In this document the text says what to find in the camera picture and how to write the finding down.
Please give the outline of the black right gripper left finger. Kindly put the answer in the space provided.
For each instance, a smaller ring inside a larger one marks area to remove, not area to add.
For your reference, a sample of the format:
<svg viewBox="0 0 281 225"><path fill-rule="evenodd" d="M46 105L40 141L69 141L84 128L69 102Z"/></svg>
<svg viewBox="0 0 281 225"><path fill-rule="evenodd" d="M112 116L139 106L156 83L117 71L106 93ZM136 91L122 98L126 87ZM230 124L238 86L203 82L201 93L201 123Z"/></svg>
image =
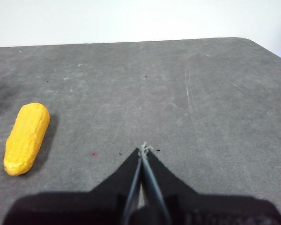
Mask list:
<svg viewBox="0 0 281 225"><path fill-rule="evenodd" d="M5 225L118 225L140 172L135 149L108 178L88 192L44 192L17 199Z"/></svg>

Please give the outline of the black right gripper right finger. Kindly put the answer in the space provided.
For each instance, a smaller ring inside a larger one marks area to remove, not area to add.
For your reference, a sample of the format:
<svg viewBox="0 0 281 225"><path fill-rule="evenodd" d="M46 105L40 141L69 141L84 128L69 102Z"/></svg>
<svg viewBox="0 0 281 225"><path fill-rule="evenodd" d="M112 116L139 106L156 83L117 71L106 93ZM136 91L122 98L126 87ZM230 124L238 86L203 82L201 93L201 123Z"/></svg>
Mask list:
<svg viewBox="0 0 281 225"><path fill-rule="evenodd" d="M151 151L140 150L146 205L133 225L281 225L268 200L244 195L200 194L176 177Z"/></svg>

